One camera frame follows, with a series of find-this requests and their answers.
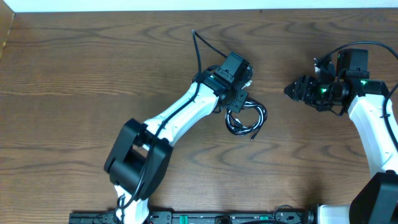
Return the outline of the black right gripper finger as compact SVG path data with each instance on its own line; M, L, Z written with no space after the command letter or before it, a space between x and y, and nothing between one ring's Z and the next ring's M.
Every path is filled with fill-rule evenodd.
M300 101L300 95L295 91L285 90L284 93L294 101Z
M300 86L301 86L301 81L302 81L301 79L296 79L292 83L288 84L284 88L284 92L295 92L295 91L298 91L300 89Z

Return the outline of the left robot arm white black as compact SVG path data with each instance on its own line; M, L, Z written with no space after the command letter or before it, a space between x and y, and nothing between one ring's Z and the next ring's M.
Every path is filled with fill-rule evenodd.
M144 223L148 199L165 176L175 143L222 101L207 85L218 77L213 68L203 75L203 83L193 82L161 114L143 123L130 119L122 126L104 164L118 195L115 223Z

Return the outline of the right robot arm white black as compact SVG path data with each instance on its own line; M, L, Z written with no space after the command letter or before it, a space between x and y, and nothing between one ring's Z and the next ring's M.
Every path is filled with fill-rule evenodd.
M397 121L384 81L372 80L368 51L352 43L315 59L316 76L302 76L284 93L319 112L348 114L368 160L370 180L349 205L317 205L305 212L302 223L397 223Z

